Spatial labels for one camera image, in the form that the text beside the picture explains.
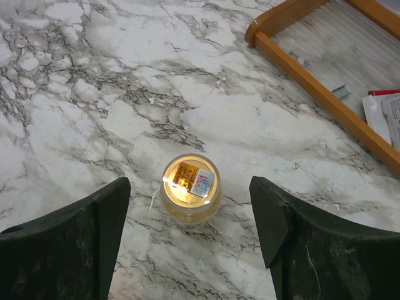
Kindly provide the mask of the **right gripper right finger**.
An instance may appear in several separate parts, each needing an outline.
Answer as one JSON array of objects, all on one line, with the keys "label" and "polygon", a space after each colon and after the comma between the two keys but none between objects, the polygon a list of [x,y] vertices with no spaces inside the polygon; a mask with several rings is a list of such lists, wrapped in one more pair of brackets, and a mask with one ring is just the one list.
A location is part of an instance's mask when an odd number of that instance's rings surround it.
[{"label": "right gripper right finger", "polygon": [[399,234],[348,221],[264,177],[249,185],[278,299],[398,299]]}]

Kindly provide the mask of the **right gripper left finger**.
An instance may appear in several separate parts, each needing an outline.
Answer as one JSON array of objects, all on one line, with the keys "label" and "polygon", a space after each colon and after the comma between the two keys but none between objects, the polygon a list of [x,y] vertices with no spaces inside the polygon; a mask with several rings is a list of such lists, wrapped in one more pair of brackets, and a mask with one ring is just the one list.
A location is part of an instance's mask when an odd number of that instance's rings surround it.
[{"label": "right gripper left finger", "polygon": [[1,232],[1,299],[107,299],[129,206],[120,177]]}]

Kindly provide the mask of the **clear pill bottle gold lid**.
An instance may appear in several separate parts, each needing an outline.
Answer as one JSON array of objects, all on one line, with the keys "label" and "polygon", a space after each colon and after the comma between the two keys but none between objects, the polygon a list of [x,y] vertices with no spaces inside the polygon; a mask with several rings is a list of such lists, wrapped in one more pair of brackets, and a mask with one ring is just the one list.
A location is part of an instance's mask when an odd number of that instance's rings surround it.
[{"label": "clear pill bottle gold lid", "polygon": [[215,164],[199,154],[175,157],[164,169],[160,198],[167,213],[185,228],[195,228],[218,211],[223,198]]}]

